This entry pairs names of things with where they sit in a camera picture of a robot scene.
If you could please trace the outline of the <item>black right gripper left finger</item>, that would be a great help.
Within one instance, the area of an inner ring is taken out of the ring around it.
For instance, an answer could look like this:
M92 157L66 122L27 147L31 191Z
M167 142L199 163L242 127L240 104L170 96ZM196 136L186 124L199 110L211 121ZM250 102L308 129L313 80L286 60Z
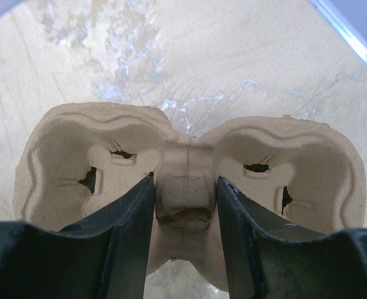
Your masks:
M147 176L58 232L0 221L0 298L142 298L154 207Z

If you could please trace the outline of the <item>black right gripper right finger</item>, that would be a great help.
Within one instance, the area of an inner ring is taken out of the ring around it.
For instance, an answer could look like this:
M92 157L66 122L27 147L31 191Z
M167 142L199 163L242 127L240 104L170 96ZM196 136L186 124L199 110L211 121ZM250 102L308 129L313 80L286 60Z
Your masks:
M321 234L217 180L231 298L367 298L367 228Z

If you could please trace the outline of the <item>brown pulp cup carrier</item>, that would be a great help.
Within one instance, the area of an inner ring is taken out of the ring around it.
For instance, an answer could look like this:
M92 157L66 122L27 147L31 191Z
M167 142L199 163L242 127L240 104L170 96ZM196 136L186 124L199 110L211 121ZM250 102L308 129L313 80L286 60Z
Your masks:
M59 230L155 181L147 273L187 260L227 290L216 184L227 178L280 217L329 234L365 220L363 160L352 142L323 123L248 116L200 137L175 131L159 109L70 103L49 110L16 168L13 209Z

